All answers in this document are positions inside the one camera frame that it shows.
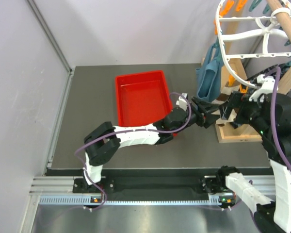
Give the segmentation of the blue sock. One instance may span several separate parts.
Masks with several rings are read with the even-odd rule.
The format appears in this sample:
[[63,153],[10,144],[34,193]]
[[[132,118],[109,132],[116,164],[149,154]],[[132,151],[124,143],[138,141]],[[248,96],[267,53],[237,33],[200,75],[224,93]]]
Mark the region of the blue sock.
[[221,69],[224,65],[218,40],[212,44],[201,68],[197,68],[196,96],[206,102],[213,102],[220,95]]

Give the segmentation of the dark patterned sock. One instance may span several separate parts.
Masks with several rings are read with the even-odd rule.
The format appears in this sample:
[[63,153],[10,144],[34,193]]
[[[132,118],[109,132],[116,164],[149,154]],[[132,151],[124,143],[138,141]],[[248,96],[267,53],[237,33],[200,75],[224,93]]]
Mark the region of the dark patterned sock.
[[[255,74],[249,80],[256,81],[256,77],[260,74],[264,74],[265,76],[273,76],[274,79],[278,75],[280,78],[289,70],[290,64],[279,64],[271,66],[260,73]],[[250,88],[247,94],[252,95],[255,89]],[[253,128],[260,127],[261,129],[268,129],[271,127],[271,100],[272,94],[263,95],[263,102],[257,102],[259,104],[259,114],[250,121],[249,124],[252,124]],[[283,131],[284,127],[291,127],[291,98],[283,95],[277,94],[275,99],[275,121],[276,126],[280,131]],[[231,126],[234,129],[239,128],[243,124],[237,124],[236,122],[231,122]]]

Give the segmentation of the white clip hanger frame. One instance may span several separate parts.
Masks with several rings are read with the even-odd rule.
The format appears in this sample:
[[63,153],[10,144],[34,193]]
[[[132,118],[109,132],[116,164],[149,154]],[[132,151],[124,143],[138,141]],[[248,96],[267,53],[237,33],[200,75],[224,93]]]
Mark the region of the white clip hanger frame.
[[[269,17],[223,17],[219,18],[218,13],[220,7],[218,5],[215,13],[215,24],[217,29],[218,42],[221,49],[221,55],[228,72],[241,84],[249,88],[259,89],[249,81],[243,80],[229,65],[230,59],[247,59],[247,58],[276,58],[276,57],[291,57],[291,52],[268,52],[268,42],[271,35],[279,36],[288,39],[291,42],[291,3],[288,0],[269,0],[268,4],[272,10]],[[221,29],[222,22],[239,22],[239,21],[254,21],[258,26],[257,29],[245,31],[235,34],[223,34]],[[262,37],[262,52],[261,53],[244,53],[244,54],[226,54],[225,43],[237,40],[244,40],[252,37]]]

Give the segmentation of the pink brown patterned sock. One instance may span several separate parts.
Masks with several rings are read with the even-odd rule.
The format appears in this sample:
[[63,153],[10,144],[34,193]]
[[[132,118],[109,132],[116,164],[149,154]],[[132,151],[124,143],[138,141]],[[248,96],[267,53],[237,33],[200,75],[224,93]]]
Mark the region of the pink brown patterned sock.
[[236,113],[235,109],[227,107],[223,111],[222,119],[227,121],[227,122],[233,122],[234,119],[236,118],[236,116],[237,116],[237,113]]

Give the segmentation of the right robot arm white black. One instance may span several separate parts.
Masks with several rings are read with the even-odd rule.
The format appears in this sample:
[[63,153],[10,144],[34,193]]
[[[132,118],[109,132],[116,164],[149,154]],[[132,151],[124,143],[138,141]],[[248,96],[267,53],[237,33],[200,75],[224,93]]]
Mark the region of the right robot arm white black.
[[275,200],[261,194],[233,166],[216,172],[217,187],[233,191],[249,208],[262,233],[291,233],[291,98],[267,94],[263,102],[234,92],[220,105],[211,105],[209,117],[226,118],[238,109],[235,121],[250,125],[262,139],[275,179]]

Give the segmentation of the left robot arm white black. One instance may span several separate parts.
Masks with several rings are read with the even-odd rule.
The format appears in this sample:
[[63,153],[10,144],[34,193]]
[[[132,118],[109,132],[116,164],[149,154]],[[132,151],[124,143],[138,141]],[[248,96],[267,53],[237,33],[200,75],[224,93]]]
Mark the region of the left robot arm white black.
[[120,148],[136,145],[160,145],[196,124],[208,128],[219,119],[219,106],[193,97],[180,96],[177,106],[164,118],[144,126],[120,127],[110,121],[102,123],[84,138],[85,168],[83,186],[89,192],[100,188],[102,167]]

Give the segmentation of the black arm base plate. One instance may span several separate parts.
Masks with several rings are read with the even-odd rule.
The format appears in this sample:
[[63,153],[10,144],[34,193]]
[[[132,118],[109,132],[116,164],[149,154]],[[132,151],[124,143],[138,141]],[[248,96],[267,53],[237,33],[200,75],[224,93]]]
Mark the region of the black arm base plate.
[[215,177],[199,176],[107,176],[96,184],[87,181],[86,177],[74,181],[73,193],[96,193],[104,190],[109,194],[123,191],[146,191],[157,194],[160,191],[172,190],[190,191],[194,194],[216,194],[229,192]]

